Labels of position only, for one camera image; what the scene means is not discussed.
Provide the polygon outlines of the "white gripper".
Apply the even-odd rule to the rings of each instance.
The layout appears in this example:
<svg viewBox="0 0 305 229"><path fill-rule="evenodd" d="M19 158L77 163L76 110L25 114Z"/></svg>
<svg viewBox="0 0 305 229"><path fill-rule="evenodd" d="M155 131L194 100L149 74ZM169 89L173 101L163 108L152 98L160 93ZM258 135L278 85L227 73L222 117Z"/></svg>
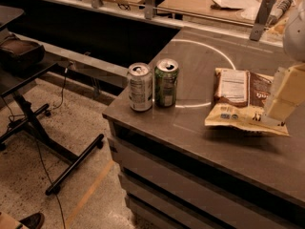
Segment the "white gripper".
<svg viewBox="0 0 305 229"><path fill-rule="evenodd" d="M305 61L305 0L288 18L283 35L283 49L293 60ZM279 68L264 106L262 122L283 125L292 112L305 101L305 63L288 69Z"/></svg>

